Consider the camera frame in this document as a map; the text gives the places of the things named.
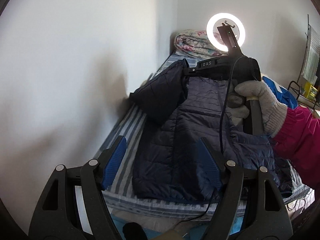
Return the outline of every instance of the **blue ridged rubber pad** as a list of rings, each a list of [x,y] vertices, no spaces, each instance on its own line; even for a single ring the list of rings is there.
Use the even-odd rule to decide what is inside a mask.
[[[102,190],[106,190],[108,186],[112,185],[126,150],[127,140],[123,137],[104,168],[103,179],[101,182]]]
[[[196,146],[198,150],[198,162],[200,163],[204,172],[207,174],[210,183],[217,190],[220,190],[222,187],[222,182],[220,178],[220,170],[216,162],[202,140],[199,140]]]

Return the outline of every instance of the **ring light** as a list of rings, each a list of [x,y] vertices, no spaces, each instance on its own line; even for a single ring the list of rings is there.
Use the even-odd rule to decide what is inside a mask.
[[[245,39],[245,30],[244,30],[244,26],[243,24],[240,22],[240,20],[233,16],[232,14],[229,13],[218,13],[214,16],[211,17],[211,19],[209,20],[208,24],[207,24],[207,36],[209,41],[211,42],[211,44],[216,47],[218,50],[222,50],[227,52],[228,48],[226,45],[222,45],[220,42],[218,42],[216,40],[216,38],[213,35],[213,27],[214,25],[217,23],[218,20],[221,19],[229,19],[231,21],[233,21],[238,29],[239,29],[239,39],[238,39],[238,45],[239,47],[242,46],[242,44],[244,43],[244,39]]]

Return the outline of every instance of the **white wall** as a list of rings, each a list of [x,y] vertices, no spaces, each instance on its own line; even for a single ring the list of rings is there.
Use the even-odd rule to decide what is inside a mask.
[[[219,12],[237,16],[246,30],[245,55],[257,59],[261,72],[284,86],[302,66],[310,24],[320,34],[320,16],[310,0],[178,0],[178,30],[205,30]]]
[[[89,160],[127,94],[168,57],[169,3],[10,0],[0,17],[0,197],[25,232],[56,165]]]

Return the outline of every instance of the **mattress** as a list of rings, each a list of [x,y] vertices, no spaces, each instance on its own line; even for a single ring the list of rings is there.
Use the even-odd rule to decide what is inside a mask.
[[[201,58],[191,58],[172,54],[159,70],[153,75],[150,75],[149,78],[155,77],[173,62],[184,58],[188,61],[190,67],[195,67],[198,61],[203,60]],[[124,119],[114,127],[95,155],[95,157],[98,157],[103,150],[110,148],[119,135],[126,137],[128,148],[118,169],[115,180],[107,190],[102,192],[107,206],[145,216],[176,219],[188,219],[203,213],[207,209],[207,204],[190,205],[157,199],[138,199],[134,195],[132,190],[132,164],[138,149],[145,121],[146,114],[144,114],[136,105],[133,105]],[[301,183],[300,177],[292,167],[291,171],[294,192],[290,198],[284,200],[286,203],[304,197],[309,191],[309,187]],[[216,207],[217,203],[212,203],[207,214],[202,217],[202,220],[210,220]],[[244,211],[245,201],[240,201],[237,216],[244,215]]]

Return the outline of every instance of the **dark puffer jacket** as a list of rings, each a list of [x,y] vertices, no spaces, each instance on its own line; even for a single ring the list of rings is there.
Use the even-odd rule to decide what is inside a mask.
[[[197,163],[196,143],[206,137],[220,150],[219,120],[227,82],[188,78],[182,74],[185,67],[186,60],[173,63],[130,95],[148,115],[133,168],[132,186],[138,198],[205,203],[214,190]],[[226,115],[223,145],[226,159],[249,169],[267,167],[280,191],[291,195],[289,165],[275,160],[267,138],[239,131]]]

